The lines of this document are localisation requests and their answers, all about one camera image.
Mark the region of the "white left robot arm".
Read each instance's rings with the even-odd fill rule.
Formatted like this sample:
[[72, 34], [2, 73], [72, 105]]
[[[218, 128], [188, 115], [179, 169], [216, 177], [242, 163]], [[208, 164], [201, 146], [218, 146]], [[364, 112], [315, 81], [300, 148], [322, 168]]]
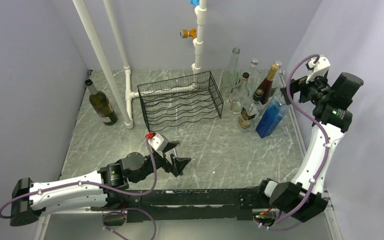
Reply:
[[41, 216], [85, 207], [120, 210], [151, 191], [128, 191], [130, 183], [138, 183], [162, 168], [175, 177], [191, 162], [178, 157], [179, 141], [149, 140], [150, 152], [131, 152], [105, 167], [78, 177], [53, 182], [20, 179], [12, 191], [9, 224], [12, 227], [35, 223]]

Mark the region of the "clear bottle black gold label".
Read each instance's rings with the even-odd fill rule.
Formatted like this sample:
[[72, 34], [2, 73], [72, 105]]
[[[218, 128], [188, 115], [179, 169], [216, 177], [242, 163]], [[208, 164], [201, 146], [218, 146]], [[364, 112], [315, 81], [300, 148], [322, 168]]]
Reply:
[[232, 88], [237, 84], [238, 80], [238, 60], [240, 48], [234, 47], [227, 66], [223, 69], [220, 79], [220, 93], [223, 98], [228, 98]]

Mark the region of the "clear bottle black cap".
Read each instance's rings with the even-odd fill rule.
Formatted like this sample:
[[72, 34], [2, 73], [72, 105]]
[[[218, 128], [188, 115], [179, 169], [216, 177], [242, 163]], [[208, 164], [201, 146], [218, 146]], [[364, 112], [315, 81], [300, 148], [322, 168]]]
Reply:
[[239, 114], [242, 109], [242, 101], [247, 98], [250, 94], [248, 89], [248, 80], [250, 77], [249, 72], [244, 72], [240, 83], [233, 88], [232, 92], [229, 95], [229, 107], [228, 110], [232, 114]]

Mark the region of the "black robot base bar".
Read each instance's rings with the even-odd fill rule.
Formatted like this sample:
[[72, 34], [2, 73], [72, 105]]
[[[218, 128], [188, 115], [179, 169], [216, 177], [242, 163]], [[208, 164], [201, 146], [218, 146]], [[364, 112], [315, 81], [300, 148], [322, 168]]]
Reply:
[[277, 210], [270, 206], [262, 187], [219, 188], [219, 189], [158, 189], [142, 195], [109, 193], [104, 206], [92, 206], [93, 212], [124, 211], [128, 223], [147, 220], [130, 208], [148, 212], [155, 220], [208, 220], [275, 219]]

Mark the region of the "dark bottle black capsule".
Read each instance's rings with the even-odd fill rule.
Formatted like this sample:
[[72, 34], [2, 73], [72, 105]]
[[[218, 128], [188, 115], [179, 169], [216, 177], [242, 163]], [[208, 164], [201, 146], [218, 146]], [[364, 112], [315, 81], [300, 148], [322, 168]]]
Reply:
[[243, 130], [252, 130], [257, 123], [263, 105], [260, 102], [263, 95], [263, 90], [257, 88], [252, 96], [244, 99], [241, 103], [241, 111], [238, 117], [238, 123]]

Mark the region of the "dark bottle gold foil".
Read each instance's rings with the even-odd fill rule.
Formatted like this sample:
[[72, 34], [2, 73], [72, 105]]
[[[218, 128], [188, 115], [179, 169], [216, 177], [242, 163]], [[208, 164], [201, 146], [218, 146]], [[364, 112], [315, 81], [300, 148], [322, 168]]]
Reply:
[[275, 75], [276, 75], [277, 71], [279, 70], [279, 68], [280, 68], [280, 65], [277, 63], [274, 63], [270, 67], [264, 80], [257, 87], [258, 90], [262, 90], [262, 95], [261, 95], [261, 98], [259, 100], [262, 105], [265, 105], [267, 103], [269, 97], [271, 96], [273, 80], [274, 80]]

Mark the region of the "clear round glass bottle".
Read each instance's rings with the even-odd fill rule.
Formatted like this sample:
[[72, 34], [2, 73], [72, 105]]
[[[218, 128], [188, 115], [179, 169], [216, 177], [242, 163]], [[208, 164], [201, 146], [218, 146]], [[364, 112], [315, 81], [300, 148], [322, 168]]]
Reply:
[[250, 67], [246, 71], [249, 73], [249, 78], [247, 81], [247, 87], [248, 87], [249, 92], [251, 94], [256, 90], [256, 88], [260, 84], [260, 75], [259, 75], [259, 71], [258, 71], [258, 63], [259, 63], [259, 60], [257, 58], [252, 58], [251, 63], [250, 63]]

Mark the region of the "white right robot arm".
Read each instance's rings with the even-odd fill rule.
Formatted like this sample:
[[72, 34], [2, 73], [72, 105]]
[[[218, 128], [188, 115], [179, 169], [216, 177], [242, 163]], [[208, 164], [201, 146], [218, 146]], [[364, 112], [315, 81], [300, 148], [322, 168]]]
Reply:
[[353, 114], [348, 107], [364, 81], [351, 73], [342, 72], [333, 85], [326, 75], [307, 82], [306, 77], [293, 79], [281, 89], [287, 105], [298, 106], [293, 95], [299, 93], [299, 103], [314, 105], [311, 139], [300, 168], [292, 180], [278, 183], [268, 178], [265, 188], [255, 194], [256, 203], [270, 205], [304, 223], [323, 212], [328, 201], [323, 199], [325, 176], [336, 147], [349, 130]]

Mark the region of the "blue glass bottle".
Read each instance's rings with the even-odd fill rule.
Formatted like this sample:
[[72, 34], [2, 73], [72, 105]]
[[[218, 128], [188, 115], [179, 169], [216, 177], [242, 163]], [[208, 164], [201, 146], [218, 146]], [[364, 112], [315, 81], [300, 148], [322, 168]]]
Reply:
[[289, 108], [290, 105], [287, 105], [285, 96], [282, 93], [275, 95], [267, 105], [262, 118], [256, 126], [255, 130], [259, 137], [265, 138], [271, 135], [284, 118]]

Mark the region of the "dark bottle silver capsule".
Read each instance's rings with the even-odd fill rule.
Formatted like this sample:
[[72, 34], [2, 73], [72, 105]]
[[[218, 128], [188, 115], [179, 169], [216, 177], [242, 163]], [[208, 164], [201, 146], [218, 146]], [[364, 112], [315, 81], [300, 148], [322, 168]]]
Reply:
[[114, 125], [118, 121], [118, 117], [107, 95], [97, 90], [91, 79], [85, 80], [84, 83], [89, 91], [89, 102], [101, 121], [107, 126]]

